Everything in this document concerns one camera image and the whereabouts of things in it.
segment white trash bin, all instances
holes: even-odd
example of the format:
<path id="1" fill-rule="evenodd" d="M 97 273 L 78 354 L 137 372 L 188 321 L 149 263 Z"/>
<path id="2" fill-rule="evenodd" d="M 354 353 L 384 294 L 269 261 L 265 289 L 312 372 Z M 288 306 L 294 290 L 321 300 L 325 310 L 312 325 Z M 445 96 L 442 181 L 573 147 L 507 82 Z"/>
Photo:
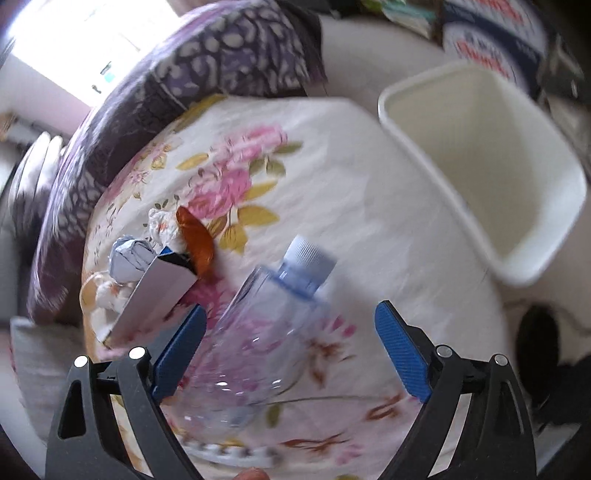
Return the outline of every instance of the white trash bin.
<path id="1" fill-rule="evenodd" d="M 496 73 L 463 62 L 386 88 L 378 113 L 492 272 L 512 286 L 537 280 L 586 196 L 583 169 L 549 117 Z"/>

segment bottle neck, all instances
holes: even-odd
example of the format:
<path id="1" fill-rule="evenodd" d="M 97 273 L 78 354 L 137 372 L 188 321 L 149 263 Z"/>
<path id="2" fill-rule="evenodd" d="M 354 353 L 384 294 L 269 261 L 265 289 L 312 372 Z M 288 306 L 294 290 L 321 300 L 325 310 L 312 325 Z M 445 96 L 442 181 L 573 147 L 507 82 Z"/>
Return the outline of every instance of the bottle neck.
<path id="1" fill-rule="evenodd" d="M 320 284 L 286 262 L 279 267 L 277 276 L 287 287 L 309 297 L 314 296 L 316 290 L 320 288 Z"/>

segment purple blanket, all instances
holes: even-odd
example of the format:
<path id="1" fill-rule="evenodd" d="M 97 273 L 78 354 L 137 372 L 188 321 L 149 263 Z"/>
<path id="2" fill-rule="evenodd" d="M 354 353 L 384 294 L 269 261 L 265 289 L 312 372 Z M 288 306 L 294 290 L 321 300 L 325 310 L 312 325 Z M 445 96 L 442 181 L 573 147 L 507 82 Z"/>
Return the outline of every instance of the purple blanket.
<path id="1" fill-rule="evenodd" d="M 185 18 L 70 141 L 33 258 L 27 309 L 37 323 L 76 321 L 64 306 L 78 295 L 96 202 L 125 164 L 191 103 L 216 92 L 280 95 L 324 75 L 320 24 L 303 11 L 284 11 L 273 0 L 222 1 Z"/>

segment plastic bottle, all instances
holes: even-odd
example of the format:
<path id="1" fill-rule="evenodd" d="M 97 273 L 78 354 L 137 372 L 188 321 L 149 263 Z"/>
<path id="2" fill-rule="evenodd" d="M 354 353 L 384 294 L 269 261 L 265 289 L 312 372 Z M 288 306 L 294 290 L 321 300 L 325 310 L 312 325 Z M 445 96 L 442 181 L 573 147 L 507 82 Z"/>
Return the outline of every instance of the plastic bottle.
<path id="1" fill-rule="evenodd" d="M 278 271 L 259 266 L 212 333 L 212 347 L 180 394 L 184 427 L 209 441 L 237 433 L 298 378 L 307 344 L 328 315 L 314 296 L 335 261 L 301 236 Z"/>

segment white bottle cap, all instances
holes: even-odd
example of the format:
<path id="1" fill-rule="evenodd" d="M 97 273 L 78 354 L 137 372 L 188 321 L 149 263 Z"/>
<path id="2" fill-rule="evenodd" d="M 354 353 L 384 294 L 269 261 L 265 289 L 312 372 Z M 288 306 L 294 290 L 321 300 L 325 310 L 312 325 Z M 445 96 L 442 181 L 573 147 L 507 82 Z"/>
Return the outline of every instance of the white bottle cap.
<path id="1" fill-rule="evenodd" d="M 336 260 L 311 244 L 301 235 L 295 237 L 283 256 L 283 261 L 322 285 L 336 265 Z"/>

